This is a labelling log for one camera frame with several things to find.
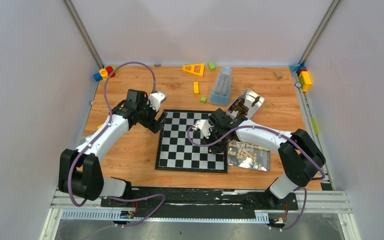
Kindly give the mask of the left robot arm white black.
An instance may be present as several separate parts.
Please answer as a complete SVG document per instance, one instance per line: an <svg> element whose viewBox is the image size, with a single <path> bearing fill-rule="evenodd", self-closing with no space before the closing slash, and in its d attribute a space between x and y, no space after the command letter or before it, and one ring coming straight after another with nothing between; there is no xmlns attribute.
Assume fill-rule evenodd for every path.
<svg viewBox="0 0 384 240"><path fill-rule="evenodd" d="M147 94L130 89L126 99L111 110L103 125L89 139L77 148L61 153L58 189L90 201L113 197L120 206L129 206L133 201L131 182L104 177L101 162L116 141L134 125L159 132L167 114L164 112L159 119L156 115L166 99L161 91Z"/></svg>

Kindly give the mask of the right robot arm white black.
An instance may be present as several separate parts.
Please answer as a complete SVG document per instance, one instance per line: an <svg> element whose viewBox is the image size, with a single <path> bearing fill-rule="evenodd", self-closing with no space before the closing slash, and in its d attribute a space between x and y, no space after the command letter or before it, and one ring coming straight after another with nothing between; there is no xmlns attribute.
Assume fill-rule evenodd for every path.
<svg viewBox="0 0 384 240"><path fill-rule="evenodd" d="M229 116L220 108L206 120L198 120L195 125L203 134L202 143L212 153L224 150L230 141L238 141L262 147L277 153L283 173L267 189L266 204L278 209L286 201L286 196L298 188L304 188L310 181L322 180L322 168L326 158L307 131L298 128L294 132L276 130L255 123L243 115Z"/></svg>

